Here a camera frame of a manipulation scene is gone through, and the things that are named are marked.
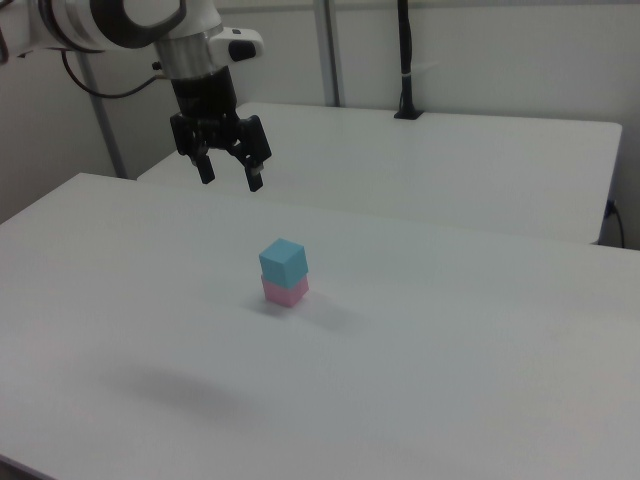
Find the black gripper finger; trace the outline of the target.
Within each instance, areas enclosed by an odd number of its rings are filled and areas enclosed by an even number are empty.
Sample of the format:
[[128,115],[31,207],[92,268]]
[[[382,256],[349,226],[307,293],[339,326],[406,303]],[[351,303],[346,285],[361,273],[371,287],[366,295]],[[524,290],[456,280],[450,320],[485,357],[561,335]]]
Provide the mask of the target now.
[[232,126],[232,140],[227,152],[243,166],[249,190],[257,192],[263,187],[264,162],[272,156],[260,118],[238,119]]
[[178,113],[170,118],[170,124],[177,152],[190,159],[203,184],[212,182],[215,173],[208,156],[209,146],[198,123]]

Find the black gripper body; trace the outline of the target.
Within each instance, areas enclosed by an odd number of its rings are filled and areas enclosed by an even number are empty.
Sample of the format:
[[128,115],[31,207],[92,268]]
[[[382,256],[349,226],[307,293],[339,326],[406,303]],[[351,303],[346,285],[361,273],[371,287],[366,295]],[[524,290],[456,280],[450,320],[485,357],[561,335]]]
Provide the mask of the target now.
[[230,70],[172,80],[179,112],[170,118],[178,150],[227,150],[238,140],[237,96]]

